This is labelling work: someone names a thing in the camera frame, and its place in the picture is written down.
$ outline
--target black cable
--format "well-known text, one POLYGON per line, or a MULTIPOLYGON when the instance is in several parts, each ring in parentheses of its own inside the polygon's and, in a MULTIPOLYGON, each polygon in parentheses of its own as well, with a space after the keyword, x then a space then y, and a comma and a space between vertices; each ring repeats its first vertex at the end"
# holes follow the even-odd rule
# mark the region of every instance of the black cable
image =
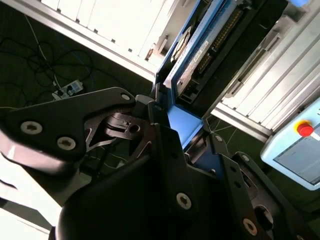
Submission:
POLYGON ((105 147, 105 150, 103 151, 103 154, 98 162, 98 165, 96 166, 96 169, 94 171, 94 174, 92 176, 92 180, 91 182, 94 182, 96 181, 98 178, 99 178, 99 175, 100 175, 100 172, 101 172, 101 169, 103 168, 104 164, 105 164, 105 161, 107 159, 107 156, 110 152, 110 149, 108 147, 108 145, 105 147))
POLYGON ((102 165, 105 164, 106 157, 108 154, 112 154, 115 152, 116 147, 121 144, 124 141, 123 138, 117 138, 114 142, 108 145, 104 145, 103 147, 96 147, 92 149, 91 151, 87 152, 87 155, 84 157, 83 162, 80 166, 86 165, 87 163, 91 161, 99 161, 96 169, 94 170, 95 174, 92 174, 91 176, 95 176, 95 178, 101 174, 102 165), (99 157, 99 150, 103 150, 102 156, 99 157))
POLYGON ((15 83, 13 83, 13 82, 7 82, 7 81, 5 81, 5 82, 0 82, 0 85, 12 85, 12 86, 15 86, 15 87, 16 87, 17 89, 19 89, 20 92, 22 93, 22 95, 23 95, 23 97, 24 97, 24 99, 25 99, 25 102, 26 102, 26 103, 28 102, 27 95, 25 94, 25 92, 23 91, 23 89, 22 89, 20 86, 18 86, 17 84, 15 84, 15 83))
POLYGON ((74 50, 70 50, 70 51, 65 52, 64 54, 62 54, 58 58, 55 58, 53 47, 48 42, 40 41, 39 44, 37 45, 37 50, 34 50, 33 48, 31 48, 23 43, 20 43, 12 38, 7 37, 7 38, 2 39, 2 41, 0 42, 0 48, 2 47, 2 45, 5 41, 11 41, 20 47, 29 49, 32 52, 32 54, 30 54, 29 56, 21 56, 17 53, 14 53, 14 52, 0 50, 0 53, 9 54, 9 55, 26 60, 28 67, 34 72, 35 81, 37 82, 38 85, 40 85, 43 88, 48 88, 54 83, 54 81, 55 81, 54 76, 59 77, 60 79, 64 79, 66 81, 74 81, 75 78, 65 77, 64 75, 59 74, 55 70, 55 68, 59 67, 59 66, 63 66, 63 67, 69 66, 69 67, 86 67, 86 68, 88 68, 89 71, 84 77, 82 77, 80 79, 77 78, 80 82, 90 79, 90 76, 93 73, 93 70, 96 70, 98 72, 101 72, 101 73, 107 75, 108 77, 113 79, 115 82, 117 82, 122 88, 128 90, 128 88, 122 82, 120 82, 116 77, 114 77, 113 75, 111 75, 110 73, 106 72, 103 69, 100 69, 98 67, 94 67, 93 60, 92 60, 91 56, 86 51, 74 49, 74 50), (50 51, 50 54, 49 54, 50 57, 47 57, 47 60, 45 60, 43 58, 42 54, 40 53, 40 46, 42 46, 42 45, 48 46, 48 49, 50 51), (76 52, 85 54, 87 56, 89 64, 65 63, 65 62, 60 63, 60 62, 63 62, 64 58, 66 58, 68 55, 76 53, 76 52), (45 74, 47 76, 47 78, 49 79, 49 83, 41 82, 38 78, 39 74, 45 74))
POLYGON ((46 91, 41 92, 34 100, 28 101, 28 103, 32 103, 31 105, 40 104, 41 102, 38 102, 38 100, 40 99, 40 97, 42 97, 43 94, 47 94, 47 93, 50 94, 51 98, 52 98, 52 95, 56 95, 56 96, 58 96, 58 98, 62 99, 62 98, 61 98, 58 94, 56 94, 55 92, 46 90, 46 91))

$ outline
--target green floor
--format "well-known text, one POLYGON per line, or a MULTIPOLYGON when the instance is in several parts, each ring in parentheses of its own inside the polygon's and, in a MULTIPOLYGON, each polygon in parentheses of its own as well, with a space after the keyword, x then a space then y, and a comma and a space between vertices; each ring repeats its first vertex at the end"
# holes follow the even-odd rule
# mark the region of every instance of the green floor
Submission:
MULTIPOLYGON (((39 41, 45 42, 42 45, 42 48, 49 62, 56 60, 59 56, 63 55, 66 52, 67 47, 70 50, 82 50, 88 52, 92 58, 94 67, 105 72, 103 73, 101 71, 93 70, 93 87, 90 78, 83 81, 86 91, 90 92, 110 87, 126 88, 134 95, 148 95, 151 91, 151 82, 102 57, 101 55, 90 51, 86 47, 60 35, 59 33, 57 33, 57 37, 52 29, 36 22, 33 19, 30 19, 30 22, 39 41)), ((5 38, 12 38, 15 41, 28 45, 33 50, 37 51, 37 43, 24 15, 0 2, 0 40, 2 41, 5 38)), ((37 73, 35 76, 34 71, 29 68, 25 59, 3 53, 3 51, 15 53, 16 55, 23 56, 24 58, 29 58, 31 55, 35 54, 32 50, 27 49, 26 47, 21 47, 11 40, 5 40, 3 42, 0 48, 0 106, 19 108, 34 103, 51 101, 53 99, 51 92, 55 91, 55 88, 52 86, 41 87, 35 81, 35 77, 37 77, 41 84, 50 84, 46 75, 44 73, 37 73), (27 99, 25 99, 21 90, 23 90, 27 99)), ((80 52, 78 53, 78 56, 85 62, 85 64, 90 65, 87 55, 80 52)), ((68 54, 60 59, 59 63, 60 65, 55 67, 54 70, 59 75, 70 79, 65 80, 58 77, 58 81, 62 86, 73 80, 80 80, 88 75, 86 69, 79 65, 79 60, 72 54, 68 54), (65 63, 76 64, 77 66, 63 65, 65 63)), ((227 126, 227 123, 220 121, 216 129, 218 130, 227 126)), ((234 131, 234 127, 229 127, 218 132, 225 141, 228 142, 229 152, 245 152, 249 154, 261 168, 263 168, 264 163, 260 159, 260 151, 263 147, 263 143, 240 130, 236 130, 235 133, 234 131)), ((126 148, 126 143, 123 143, 117 147, 116 152, 120 153, 126 148)), ((308 191, 276 170, 270 171, 268 176, 297 208, 305 212, 312 212, 320 208, 320 191, 308 191)), ((320 235, 320 221, 315 220, 311 222, 310 225, 320 235)))

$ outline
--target white panel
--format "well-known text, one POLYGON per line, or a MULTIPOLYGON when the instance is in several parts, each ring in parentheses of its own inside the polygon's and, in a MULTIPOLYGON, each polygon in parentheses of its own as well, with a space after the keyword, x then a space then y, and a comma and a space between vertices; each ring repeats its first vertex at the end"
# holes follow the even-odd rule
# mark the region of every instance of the white panel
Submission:
POLYGON ((136 55, 145 43, 164 0, 97 0, 88 27, 136 55))
POLYGON ((41 0, 41 2, 54 10, 58 9, 59 0, 41 0))
POLYGON ((250 115, 250 119, 259 123, 271 114, 277 104, 282 102, 293 92, 309 75, 320 60, 320 41, 315 44, 310 51, 287 73, 281 82, 272 90, 272 92, 261 102, 261 104, 250 115))
MULTIPOLYGON (((290 44, 290 50, 284 52, 281 55, 281 58, 262 75, 262 79, 254 87, 250 95, 248 95, 237 108, 239 113, 245 116, 250 115, 250 113, 259 106, 261 101, 263 101, 264 97, 269 94, 270 90, 273 89, 273 86, 276 86, 278 81, 282 81, 283 76, 288 74, 288 70, 292 69, 292 66, 297 64, 296 61, 301 60, 300 57, 306 54, 306 46, 311 45, 314 39, 319 35, 319 31, 315 31, 319 22, 320 15, 316 16, 314 21, 304 29, 303 33, 300 33, 296 40, 290 44)), ((279 44, 279 47, 281 47, 282 44, 284 45, 287 43, 282 41, 279 44)))
POLYGON ((160 53, 158 49, 166 36, 168 39, 164 48, 168 50, 184 26, 196 2, 197 0, 190 0, 187 6, 183 7, 179 0, 166 0, 139 56, 145 57, 153 43, 156 43, 153 55, 160 53))
POLYGON ((81 0, 60 0, 58 8, 61 14, 75 21, 77 19, 81 0))
POLYGON ((270 62, 274 61, 273 56, 270 56, 269 53, 266 54, 268 55, 265 56, 265 61, 260 63, 256 71, 253 71, 248 77, 246 77, 245 84, 239 90, 239 92, 237 92, 236 95, 231 98, 223 99, 224 104, 228 105, 231 109, 237 108, 239 104, 241 104, 246 98, 246 96, 251 93, 251 91, 258 84, 261 75, 265 74, 266 69, 270 66, 270 62))
POLYGON ((87 27, 93 12, 96 0, 82 0, 77 18, 82 26, 87 27))
POLYGON ((284 101, 267 116, 262 126, 275 130, 292 113, 296 113, 300 106, 313 102, 313 98, 320 96, 320 65, 296 87, 284 101))

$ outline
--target power strip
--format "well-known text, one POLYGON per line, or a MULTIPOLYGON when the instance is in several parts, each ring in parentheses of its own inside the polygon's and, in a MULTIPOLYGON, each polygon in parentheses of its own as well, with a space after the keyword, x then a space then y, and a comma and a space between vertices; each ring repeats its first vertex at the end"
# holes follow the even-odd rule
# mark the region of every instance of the power strip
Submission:
POLYGON ((57 90, 54 93, 52 93, 52 96, 55 100, 67 99, 73 96, 74 94, 82 91, 83 89, 83 83, 79 80, 75 80, 69 83, 68 85, 62 87, 59 91, 57 90))

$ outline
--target wire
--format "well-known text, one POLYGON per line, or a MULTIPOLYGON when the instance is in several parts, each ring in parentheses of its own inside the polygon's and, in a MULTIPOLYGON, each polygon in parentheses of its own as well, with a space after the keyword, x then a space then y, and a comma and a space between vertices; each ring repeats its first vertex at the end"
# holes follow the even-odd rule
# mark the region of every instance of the wire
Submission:
POLYGON ((231 135, 231 137, 229 138, 229 140, 227 141, 226 145, 228 146, 229 142, 231 141, 232 137, 235 135, 237 129, 235 129, 231 135))
POLYGON ((0 50, 0 53, 2 53, 2 54, 8 54, 8 55, 12 55, 12 56, 15 56, 17 58, 21 58, 21 59, 26 60, 29 68, 31 70, 33 70, 33 72, 34 72, 34 78, 35 78, 36 82, 41 87, 44 87, 44 88, 50 87, 53 84, 53 82, 55 81, 54 78, 51 77, 47 73, 48 70, 50 70, 52 75, 54 74, 55 76, 59 77, 60 79, 64 79, 64 80, 66 80, 68 82, 69 81, 74 81, 76 79, 79 80, 80 82, 85 81, 86 79, 90 78, 90 74, 93 72, 93 70, 95 70, 95 71, 98 71, 98 72, 101 72, 101 73, 105 74, 106 76, 108 76, 109 78, 114 80, 121 88, 124 88, 129 92, 132 92, 130 89, 128 89, 121 81, 119 81, 113 75, 109 74, 108 72, 104 71, 101 68, 94 67, 92 58, 85 51, 74 49, 74 50, 70 50, 68 52, 65 52, 64 54, 62 54, 58 58, 55 58, 52 46, 48 42, 39 42, 39 45, 47 45, 49 47, 50 51, 51 51, 51 55, 53 56, 54 59, 49 63, 49 62, 43 62, 43 57, 42 57, 42 55, 40 53, 39 45, 38 45, 38 51, 36 51, 33 48, 31 48, 31 47, 29 47, 29 46, 27 46, 27 45, 25 45, 25 44, 23 44, 21 42, 18 42, 16 40, 12 39, 12 38, 6 37, 6 38, 3 38, 2 41, 0 42, 0 47, 6 41, 11 41, 11 42, 15 43, 18 46, 21 46, 23 48, 29 49, 32 52, 32 55, 21 56, 21 55, 19 55, 17 53, 14 53, 14 52, 0 50), (87 56, 87 58, 88 58, 89 64, 68 63, 68 62, 60 63, 60 61, 63 61, 63 59, 66 58, 67 55, 72 54, 72 53, 76 53, 76 52, 85 54, 87 56), (66 76, 64 76, 62 74, 59 74, 55 70, 55 68, 59 67, 59 66, 61 66, 61 67, 66 67, 66 66, 68 66, 68 67, 87 67, 89 69, 89 73, 86 74, 82 78, 79 78, 79 77, 68 78, 68 77, 66 77, 66 76), (40 80, 38 79, 38 74, 45 74, 48 77, 48 79, 50 79, 50 83, 49 84, 45 84, 45 83, 40 82, 40 80))
POLYGON ((218 130, 215 130, 215 132, 218 132, 218 131, 221 131, 221 130, 225 130, 225 129, 228 129, 228 128, 231 128, 232 126, 229 125, 229 126, 226 126, 226 127, 223 127, 223 128, 220 128, 218 130))
POLYGON ((12 106, 0 106, 0 109, 18 109, 18 108, 12 107, 12 106))
POLYGON ((52 97, 52 94, 54 94, 54 95, 56 95, 59 99, 62 99, 62 98, 61 98, 58 94, 56 94, 55 92, 47 90, 47 91, 41 92, 33 101, 29 101, 29 103, 39 104, 39 102, 38 102, 39 98, 40 98, 43 94, 46 94, 46 93, 50 94, 50 97, 52 97))
POLYGON ((0 82, 0 85, 12 85, 12 86, 15 86, 17 89, 20 90, 20 92, 22 93, 24 99, 25 99, 25 102, 27 103, 28 102, 28 99, 27 99, 27 95, 25 94, 25 92, 23 91, 23 89, 21 87, 19 87, 17 84, 13 83, 13 82, 0 82))
MULTIPOLYGON (((39 41, 38 41, 37 35, 36 35, 36 33, 35 33, 35 30, 34 30, 34 28, 33 28, 32 25, 31 25, 31 22, 29 21, 28 17, 27 17, 25 14, 24 14, 24 17, 25 17, 26 21, 28 22, 28 24, 29 24, 29 26, 30 26, 30 28, 31 28, 31 31, 32 31, 33 36, 34 36, 34 38, 35 38, 35 41, 36 41, 36 43, 37 43, 37 45, 38 45, 38 48, 39 48, 39 50, 40 50, 40 52, 41 52, 44 60, 48 63, 48 59, 46 58, 44 52, 42 51, 42 48, 41 48, 40 43, 39 43, 39 41)), ((54 78, 54 80, 55 80, 55 83, 56 83, 57 86, 59 87, 59 89, 61 89, 61 86, 60 86, 60 84, 59 84, 59 82, 58 82, 58 80, 57 80, 57 77, 56 77, 56 75, 55 75, 54 72, 53 72, 53 78, 54 78)))
POLYGON ((221 119, 219 119, 218 123, 215 125, 215 128, 213 129, 213 131, 215 131, 220 123, 221 119))
POLYGON ((97 159, 97 160, 100 160, 100 158, 96 157, 96 156, 91 156, 89 154, 86 154, 85 155, 86 157, 89 157, 89 158, 92 158, 92 159, 97 159))
POLYGON ((118 159, 121 159, 121 160, 123 160, 123 161, 125 161, 125 162, 128 162, 127 159, 125 159, 125 158, 123 158, 123 157, 121 157, 121 156, 114 155, 113 153, 109 153, 109 154, 110 154, 111 156, 115 157, 115 158, 118 158, 118 159))
POLYGON ((116 167, 114 166, 109 166, 108 164, 106 164, 105 162, 103 163, 104 165, 106 165, 107 167, 111 168, 111 169, 117 169, 116 167))
MULTIPOLYGON (((56 31, 54 31, 54 34, 55 34, 55 37, 58 39, 58 42, 61 44, 61 46, 66 50, 66 51, 70 51, 70 49, 62 42, 61 38, 59 37, 59 35, 57 34, 56 31)), ((92 73, 90 72, 89 68, 85 65, 85 63, 81 60, 81 58, 74 52, 72 52, 72 55, 78 59, 78 61, 85 67, 86 71, 89 73, 89 76, 90 76, 90 79, 91 79, 91 88, 93 89, 94 88, 94 85, 95 85, 95 80, 94 78, 92 77, 92 73)))

